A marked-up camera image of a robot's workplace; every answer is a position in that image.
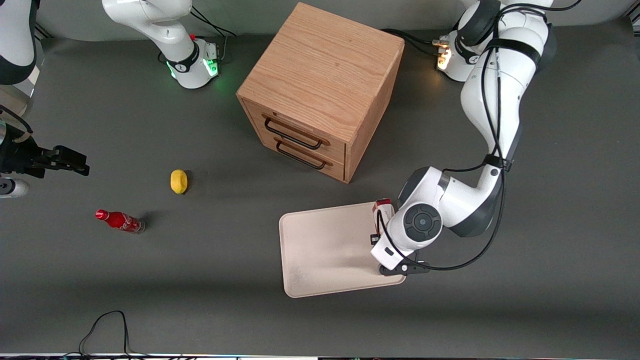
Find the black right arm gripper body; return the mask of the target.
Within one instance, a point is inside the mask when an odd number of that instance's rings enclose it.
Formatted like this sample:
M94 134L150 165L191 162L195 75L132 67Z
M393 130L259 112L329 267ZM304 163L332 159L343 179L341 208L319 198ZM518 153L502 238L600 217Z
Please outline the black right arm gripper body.
M52 162L43 156L43 151L43 148L40 148L32 137L27 141L16 143L9 134L2 135L0 173L25 174L43 179L46 170L55 170Z

